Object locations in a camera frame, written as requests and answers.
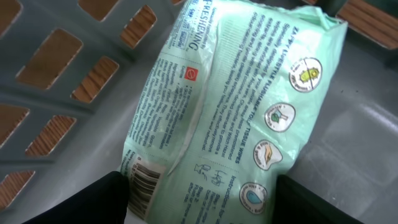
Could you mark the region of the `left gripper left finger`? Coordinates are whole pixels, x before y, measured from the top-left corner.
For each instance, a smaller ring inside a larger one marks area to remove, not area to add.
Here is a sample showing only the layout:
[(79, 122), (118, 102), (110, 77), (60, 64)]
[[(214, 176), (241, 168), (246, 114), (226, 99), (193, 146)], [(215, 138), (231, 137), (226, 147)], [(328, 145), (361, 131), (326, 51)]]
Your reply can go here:
[(127, 177), (118, 171), (112, 171), (24, 224), (123, 224), (128, 198)]

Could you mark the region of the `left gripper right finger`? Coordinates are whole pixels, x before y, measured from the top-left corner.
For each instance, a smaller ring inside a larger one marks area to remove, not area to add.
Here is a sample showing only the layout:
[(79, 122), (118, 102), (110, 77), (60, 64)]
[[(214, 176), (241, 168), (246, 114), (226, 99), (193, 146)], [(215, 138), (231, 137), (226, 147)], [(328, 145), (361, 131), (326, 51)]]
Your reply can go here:
[(272, 223), (362, 224), (287, 175), (277, 178)]

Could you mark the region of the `mint green wipes pack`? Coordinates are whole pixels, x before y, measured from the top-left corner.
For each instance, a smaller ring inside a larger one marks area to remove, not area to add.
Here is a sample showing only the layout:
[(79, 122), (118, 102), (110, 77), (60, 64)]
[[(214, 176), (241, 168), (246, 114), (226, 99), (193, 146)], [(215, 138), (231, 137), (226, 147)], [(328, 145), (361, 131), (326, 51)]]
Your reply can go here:
[(269, 223), (347, 29), (316, 6), (187, 1), (124, 142), (128, 209), (147, 223)]

